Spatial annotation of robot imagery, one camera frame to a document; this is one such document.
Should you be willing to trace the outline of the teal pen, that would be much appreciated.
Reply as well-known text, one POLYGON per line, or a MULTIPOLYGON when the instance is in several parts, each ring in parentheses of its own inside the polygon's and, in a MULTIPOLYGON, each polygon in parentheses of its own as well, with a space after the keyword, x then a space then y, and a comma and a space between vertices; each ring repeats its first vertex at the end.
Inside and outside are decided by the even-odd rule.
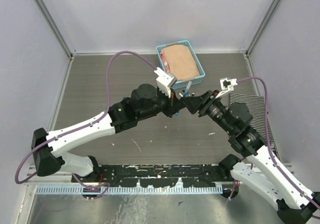
POLYGON ((178 96, 180 96, 181 98, 182 97, 187 97, 188 94, 189 94, 189 91, 190 91, 190 87, 192 85, 192 81, 188 81, 188 82, 181 82, 181 83, 175 83, 174 86, 173 86, 173 89, 174 90, 177 90, 177 89, 182 89, 182 92, 178 92, 178 93, 175 93, 175 103, 174 103, 174 115, 175 116, 178 116, 179 114, 179 111, 184 109, 186 106, 183 102, 181 102, 181 100, 178 98, 178 96))

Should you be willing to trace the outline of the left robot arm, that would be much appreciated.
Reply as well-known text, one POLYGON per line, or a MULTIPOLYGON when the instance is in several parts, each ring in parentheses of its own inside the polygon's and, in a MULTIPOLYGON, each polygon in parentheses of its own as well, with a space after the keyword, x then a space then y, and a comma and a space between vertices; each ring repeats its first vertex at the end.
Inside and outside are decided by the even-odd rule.
POLYGON ((159 113, 171 118, 184 107, 174 90, 167 96, 159 88, 142 84, 129 97, 89 120, 50 132, 39 128, 33 132, 31 143, 36 174, 43 177, 65 171, 95 182, 101 174, 96 159, 70 154, 70 150, 91 140, 134 128, 138 122, 159 113))

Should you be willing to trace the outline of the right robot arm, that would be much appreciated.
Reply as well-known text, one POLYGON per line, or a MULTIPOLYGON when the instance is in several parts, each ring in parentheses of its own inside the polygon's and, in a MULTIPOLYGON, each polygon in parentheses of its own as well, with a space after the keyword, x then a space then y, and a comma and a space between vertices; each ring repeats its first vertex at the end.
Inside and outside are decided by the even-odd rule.
POLYGON ((265 199, 284 223, 307 223, 319 208, 319 192, 298 181, 267 147, 266 140, 251 127, 252 116, 245 103, 225 107, 217 92, 207 91, 197 97, 180 99, 191 114, 208 116, 229 136, 231 147, 260 170, 256 173, 230 154, 220 165, 220 176, 248 186, 265 199))

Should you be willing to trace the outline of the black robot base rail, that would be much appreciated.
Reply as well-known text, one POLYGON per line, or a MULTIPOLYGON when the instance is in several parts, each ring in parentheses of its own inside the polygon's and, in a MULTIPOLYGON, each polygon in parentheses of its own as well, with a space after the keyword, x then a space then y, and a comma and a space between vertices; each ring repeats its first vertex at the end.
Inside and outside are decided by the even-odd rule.
POLYGON ((233 182, 230 174, 214 164, 170 165, 102 165, 87 176, 76 176, 81 182, 107 182, 111 187, 183 188, 215 187, 217 182, 233 182))

